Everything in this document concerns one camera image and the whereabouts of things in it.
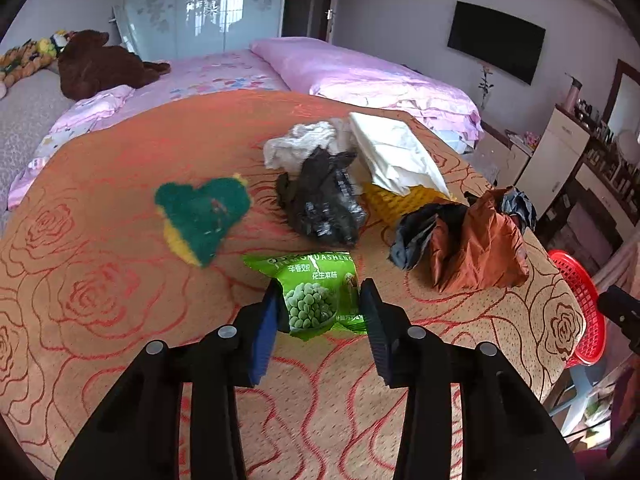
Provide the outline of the green pea snack bag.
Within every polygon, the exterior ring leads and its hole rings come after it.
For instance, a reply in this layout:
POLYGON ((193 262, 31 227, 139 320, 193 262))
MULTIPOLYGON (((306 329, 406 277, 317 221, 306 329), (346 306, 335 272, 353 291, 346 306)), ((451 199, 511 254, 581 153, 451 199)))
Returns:
POLYGON ((348 252, 245 256, 243 261, 281 284, 292 336, 309 340, 330 330, 366 331, 356 264, 348 252))

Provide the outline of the green yellow scouring sponge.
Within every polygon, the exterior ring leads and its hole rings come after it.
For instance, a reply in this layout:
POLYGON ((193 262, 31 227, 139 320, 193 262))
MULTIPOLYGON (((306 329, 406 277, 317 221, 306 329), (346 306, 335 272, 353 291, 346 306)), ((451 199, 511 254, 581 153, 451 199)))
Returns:
POLYGON ((168 248, 185 263, 206 268, 228 232, 250 210, 247 182, 239 175, 193 186, 168 182, 155 192, 168 248))

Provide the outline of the white tissue paper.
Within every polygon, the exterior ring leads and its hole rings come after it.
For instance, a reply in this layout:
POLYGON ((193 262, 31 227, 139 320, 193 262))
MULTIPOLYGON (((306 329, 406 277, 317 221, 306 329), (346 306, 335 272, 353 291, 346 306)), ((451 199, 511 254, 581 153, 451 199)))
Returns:
POLYGON ((350 113, 349 125, 374 185, 399 196, 422 186, 450 197, 437 165, 405 122, 350 113))

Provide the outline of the red plastic mesh basket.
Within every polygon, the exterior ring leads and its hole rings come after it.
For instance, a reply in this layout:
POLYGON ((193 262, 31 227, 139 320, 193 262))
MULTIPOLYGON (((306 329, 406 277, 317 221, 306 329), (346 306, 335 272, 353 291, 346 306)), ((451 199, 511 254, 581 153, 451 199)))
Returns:
POLYGON ((549 252, 549 257, 572 291, 586 323, 582 338, 578 341, 576 349, 565 367, 593 366, 604 355, 606 345, 606 323, 597 307, 599 294, 596 286, 594 286, 588 272, 567 252, 552 249, 549 252))

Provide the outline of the blue grey plastic stool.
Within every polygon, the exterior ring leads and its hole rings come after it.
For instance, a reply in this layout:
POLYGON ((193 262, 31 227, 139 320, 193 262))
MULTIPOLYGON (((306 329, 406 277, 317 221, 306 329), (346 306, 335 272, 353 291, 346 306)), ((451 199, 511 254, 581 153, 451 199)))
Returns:
POLYGON ((604 370, 603 363, 570 367, 544 401, 547 412, 560 426, 564 437, 568 437, 579 426, 593 388, 604 377, 604 370))

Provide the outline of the dressing table with mirror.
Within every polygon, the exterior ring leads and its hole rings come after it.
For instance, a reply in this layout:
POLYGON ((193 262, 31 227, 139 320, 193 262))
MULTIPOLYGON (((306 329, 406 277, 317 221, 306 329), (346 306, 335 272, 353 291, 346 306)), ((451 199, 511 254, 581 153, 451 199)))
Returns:
POLYGON ((551 125, 578 143, 578 155, 537 223, 536 234, 547 250, 564 250, 600 268, 638 228, 638 169, 624 159, 608 124, 624 92, 638 88, 639 71, 619 60, 601 116, 589 117, 584 106, 571 113, 555 107, 559 117, 551 125))

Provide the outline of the orange rose pattern tablecloth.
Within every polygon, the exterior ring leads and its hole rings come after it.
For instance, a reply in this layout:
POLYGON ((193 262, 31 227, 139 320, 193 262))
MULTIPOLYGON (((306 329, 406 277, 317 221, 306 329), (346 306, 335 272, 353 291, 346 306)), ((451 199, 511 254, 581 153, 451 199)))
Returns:
MULTIPOLYGON (((85 134, 54 156, 1 241, 1 415, 45 477, 146 342, 190 344, 260 299, 267 279, 246 255, 312 251, 286 223, 262 147, 349 113, 294 92, 214 93, 85 134), (155 192, 235 174, 250 211, 210 266, 190 266, 164 241, 155 192)), ((388 479, 405 400, 376 374, 363 336, 280 336, 265 378, 238 394, 247 472, 388 479)))

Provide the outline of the white tall cabinet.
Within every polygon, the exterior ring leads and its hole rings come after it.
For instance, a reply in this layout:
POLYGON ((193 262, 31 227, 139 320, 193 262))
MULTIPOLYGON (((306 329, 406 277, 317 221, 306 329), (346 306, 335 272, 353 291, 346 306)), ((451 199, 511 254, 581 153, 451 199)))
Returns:
POLYGON ((561 107, 546 130, 515 187, 525 193, 541 218, 558 196, 590 139, 589 132, 561 107))

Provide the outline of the low white tv cabinet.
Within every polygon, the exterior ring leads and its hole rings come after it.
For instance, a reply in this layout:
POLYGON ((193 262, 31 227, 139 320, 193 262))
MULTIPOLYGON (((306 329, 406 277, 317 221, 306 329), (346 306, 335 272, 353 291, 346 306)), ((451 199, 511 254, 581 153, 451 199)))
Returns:
POLYGON ((484 136, 473 151, 471 166, 496 188, 507 188, 518 183, 530 154, 520 141, 482 122, 484 136))

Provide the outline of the pink thermos bottle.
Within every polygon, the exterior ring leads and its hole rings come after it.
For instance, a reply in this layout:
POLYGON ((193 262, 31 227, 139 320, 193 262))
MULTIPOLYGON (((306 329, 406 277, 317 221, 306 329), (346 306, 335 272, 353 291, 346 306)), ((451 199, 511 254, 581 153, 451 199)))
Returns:
POLYGON ((582 83, 575 77, 566 73, 567 77, 570 77, 570 88, 567 91, 567 95, 562 103, 562 109, 567 114, 573 114, 575 106, 578 102, 580 92, 582 91, 582 83))

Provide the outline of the rose in glass vase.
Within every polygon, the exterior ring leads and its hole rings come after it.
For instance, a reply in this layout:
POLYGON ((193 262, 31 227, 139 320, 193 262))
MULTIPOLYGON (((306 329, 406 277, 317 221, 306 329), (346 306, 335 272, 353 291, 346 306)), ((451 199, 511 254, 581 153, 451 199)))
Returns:
POLYGON ((482 65, 482 78, 480 78, 480 83, 478 84, 478 90, 480 90, 480 110, 486 110, 491 90, 494 88, 494 84, 490 81, 493 73, 489 65, 482 65))

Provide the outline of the bed with grey base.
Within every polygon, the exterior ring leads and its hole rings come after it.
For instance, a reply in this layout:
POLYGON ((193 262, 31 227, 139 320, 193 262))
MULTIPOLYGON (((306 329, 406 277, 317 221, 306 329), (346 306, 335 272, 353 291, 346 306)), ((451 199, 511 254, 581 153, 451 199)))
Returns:
MULTIPOLYGON (((1 210, 21 203, 67 141, 169 102, 234 90, 291 89, 250 47, 173 62, 169 74, 148 86, 102 91, 87 103, 66 99, 58 74, 40 70, 9 88, 1 100, 1 210)), ((434 133, 459 154, 476 144, 464 143, 454 132, 434 133)))

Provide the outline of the pink folded quilt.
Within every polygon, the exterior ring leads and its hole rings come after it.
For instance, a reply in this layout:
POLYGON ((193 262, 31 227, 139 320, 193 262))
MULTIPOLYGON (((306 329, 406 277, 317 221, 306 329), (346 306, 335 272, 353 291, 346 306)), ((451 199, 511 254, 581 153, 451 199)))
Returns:
POLYGON ((256 40, 250 50, 293 91, 380 110, 402 110, 434 132, 473 145, 480 111, 461 89, 410 68, 306 37, 256 40))

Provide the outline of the brown plush bear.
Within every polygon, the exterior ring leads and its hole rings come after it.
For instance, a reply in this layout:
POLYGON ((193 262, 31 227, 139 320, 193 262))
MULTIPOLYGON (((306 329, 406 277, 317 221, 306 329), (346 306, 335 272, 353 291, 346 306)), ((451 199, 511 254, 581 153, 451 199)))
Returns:
POLYGON ((169 63, 145 62, 121 46, 108 46, 107 32, 74 32, 58 56, 63 96, 73 101, 89 99, 118 86, 140 89, 169 74, 169 63))

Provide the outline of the glass sliding door wardrobe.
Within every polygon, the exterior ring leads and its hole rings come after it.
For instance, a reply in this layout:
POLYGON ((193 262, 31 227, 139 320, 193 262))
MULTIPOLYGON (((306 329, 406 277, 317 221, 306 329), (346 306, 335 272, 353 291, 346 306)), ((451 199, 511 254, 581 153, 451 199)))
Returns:
POLYGON ((281 35, 284 0, 122 0, 122 44, 147 61, 246 49, 281 35))

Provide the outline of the yellow brown plush toy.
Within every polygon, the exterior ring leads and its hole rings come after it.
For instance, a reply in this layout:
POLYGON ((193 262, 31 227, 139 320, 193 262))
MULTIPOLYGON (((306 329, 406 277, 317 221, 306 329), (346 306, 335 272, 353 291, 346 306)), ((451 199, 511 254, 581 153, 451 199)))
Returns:
POLYGON ((72 32, 58 30, 50 37, 29 39, 19 47, 7 50, 0 58, 1 97, 20 80, 40 70, 58 73, 58 58, 65 50, 72 32))

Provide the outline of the wall mounted black television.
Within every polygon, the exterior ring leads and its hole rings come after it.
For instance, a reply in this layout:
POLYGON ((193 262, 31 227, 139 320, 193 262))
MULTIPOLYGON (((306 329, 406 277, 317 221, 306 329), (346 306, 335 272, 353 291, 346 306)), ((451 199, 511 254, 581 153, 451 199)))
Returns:
POLYGON ((447 46, 532 84, 545 36, 522 18, 458 1, 447 46))

